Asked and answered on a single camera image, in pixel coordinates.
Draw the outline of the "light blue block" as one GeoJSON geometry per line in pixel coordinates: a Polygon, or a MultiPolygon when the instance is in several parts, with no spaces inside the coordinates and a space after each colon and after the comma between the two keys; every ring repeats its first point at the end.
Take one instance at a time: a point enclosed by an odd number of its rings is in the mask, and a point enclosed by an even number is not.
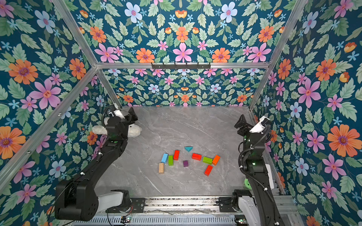
{"type": "Polygon", "coordinates": [[[168,154],[164,153],[161,159],[161,163],[166,163],[167,160],[168,160],[168,154]]]}

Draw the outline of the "green block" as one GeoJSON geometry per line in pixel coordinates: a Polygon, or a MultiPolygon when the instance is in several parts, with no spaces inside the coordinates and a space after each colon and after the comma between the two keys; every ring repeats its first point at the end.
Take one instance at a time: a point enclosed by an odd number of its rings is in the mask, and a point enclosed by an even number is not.
{"type": "Polygon", "coordinates": [[[212,165],[213,159],[204,156],[204,157],[202,158],[202,162],[203,162],[203,163],[206,163],[206,164],[209,164],[209,165],[212,165]]]}
{"type": "Polygon", "coordinates": [[[169,155],[169,156],[168,156],[168,165],[169,165],[169,166],[173,166],[173,165],[174,165],[173,155],[169,155]]]}

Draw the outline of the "orange block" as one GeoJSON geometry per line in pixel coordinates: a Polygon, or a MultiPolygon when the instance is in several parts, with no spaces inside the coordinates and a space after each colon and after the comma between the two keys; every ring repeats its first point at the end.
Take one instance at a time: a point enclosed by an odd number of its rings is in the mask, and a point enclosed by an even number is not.
{"type": "Polygon", "coordinates": [[[213,158],[213,160],[212,160],[212,164],[213,164],[214,166],[216,166],[216,165],[218,164],[219,160],[220,160],[220,156],[219,156],[219,155],[216,155],[216,156],[213,158]]]}

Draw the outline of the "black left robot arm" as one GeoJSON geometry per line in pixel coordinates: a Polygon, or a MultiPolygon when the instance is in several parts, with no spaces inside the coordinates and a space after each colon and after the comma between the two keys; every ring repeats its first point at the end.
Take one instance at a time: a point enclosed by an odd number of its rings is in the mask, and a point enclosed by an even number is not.
{"type": "Polygon", "coordinates": [[[127,212],[132,201],[127,190],[112,190],[97,195],[95,186],[111,164],[125,151],[128,138],[139,129],[138,117],[132,107],[128,111],[108,106],[101,118],[101,125],[94,126],[92,133],[104,135],[105,142],[92,161],[70,180],[56,186],[54,214],[58,220],[90,221],[98,212],[118,210],[127,212]]]}

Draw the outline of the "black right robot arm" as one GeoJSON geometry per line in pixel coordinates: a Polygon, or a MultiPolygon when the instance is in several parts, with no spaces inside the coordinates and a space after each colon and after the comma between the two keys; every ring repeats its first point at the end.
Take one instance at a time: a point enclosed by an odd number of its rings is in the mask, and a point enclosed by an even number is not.
{"type": "Polygon", "coordinates": [[[263,158],[265,144],[271,139],[271,121],[263,116],[256,125],[241,115],[234,127],[244,139],[239,150],[239,170],[246,176],[251,190],[234,190],[232,207],[246,217],[250,226],[284,226],[272,194],[271,168],[263,158]]]}

